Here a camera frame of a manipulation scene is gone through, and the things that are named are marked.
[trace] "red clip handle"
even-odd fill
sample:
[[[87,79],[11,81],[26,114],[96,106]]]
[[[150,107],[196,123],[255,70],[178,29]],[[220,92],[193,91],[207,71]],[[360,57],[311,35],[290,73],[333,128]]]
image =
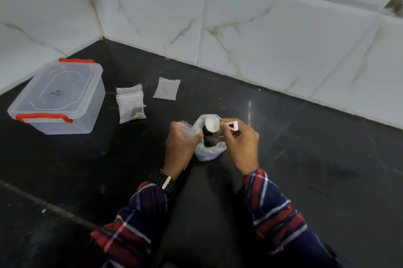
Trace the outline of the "red clip handle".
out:
[[[67,123],[73,123],[73,120],[71,118],[68,118],[64,114],[58,114],[58,113],[30,113],[30,114],[23,114],[23,113],[18,113],[15,116],[15,119],[20,121],[21,123],[27,124],[24,122],[25,118],[61,118]]]
[[[59,58],[59,62],[85,62],[85,63],[95,63],[92,59],[78,59],[78,58]]]

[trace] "white plastic scoop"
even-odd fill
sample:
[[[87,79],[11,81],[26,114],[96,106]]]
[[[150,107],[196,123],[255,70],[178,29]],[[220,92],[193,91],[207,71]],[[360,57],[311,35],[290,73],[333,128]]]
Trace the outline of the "white plastic scoop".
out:
[[[230,130],[238,131],[238,121],[226,123]],[[205,121],[205,127],[209,132],[217,132],[220,129],[220,120],[216,117],[208,117]]]

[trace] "black watch strap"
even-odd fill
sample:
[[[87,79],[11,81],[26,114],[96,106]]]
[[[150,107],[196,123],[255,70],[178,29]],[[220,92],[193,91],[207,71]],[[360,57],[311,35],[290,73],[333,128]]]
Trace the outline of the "black watch strap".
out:
[[[161,173],[161,169],[156,169],[148,178],[149,182],[158,185],[162,188],[169,197],[172,197],[175,194],[177,189],[177,184],[174,179],[167,176],[166,174]]]

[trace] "black floor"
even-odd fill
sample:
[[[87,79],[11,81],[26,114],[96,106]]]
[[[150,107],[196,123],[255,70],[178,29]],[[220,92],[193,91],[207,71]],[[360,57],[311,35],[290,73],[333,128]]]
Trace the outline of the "black floor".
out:
[[[115,42],[72,57],[103,67],[107,94],[93,132],[44,135],[11,119],[7,108],[26,83],[14,88],[0,97],[0,180],[103,225],[162,165],[169,122],[238,117],[260,134],[260,166],[343,264],[402,267],[403,131]],[[181,79],[176,101],[152,98],[160,76]],[[147,119],[120,125],[115,88],[138,83]],[[193,161],[182,181],[153,265],[166,255],[191,267],[251,266],[233,200],[241,177],[228,153]],[[79,258],[91,230],[43,209],[0,189],[0,267]]]

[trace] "hand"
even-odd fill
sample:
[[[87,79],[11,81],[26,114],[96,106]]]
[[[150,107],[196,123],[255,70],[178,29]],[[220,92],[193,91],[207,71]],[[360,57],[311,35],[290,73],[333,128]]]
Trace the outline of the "hand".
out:
[[[226,143],[232,162],[239,173],[246,177],[259,168],[259,133],[237,118],[223,118],[220,121],[220,141]],[[234,121],[238,121],[238,131],[230,130],[229,126],[225,124]]]
[[[165,142],[165,163],[161,172],[174,180],[178,179],[192,159],[193,152],[202,138],[203,133],[199,133],[193,139],[186,141],[178,128],[178,123],[172,122],[171,131]]]

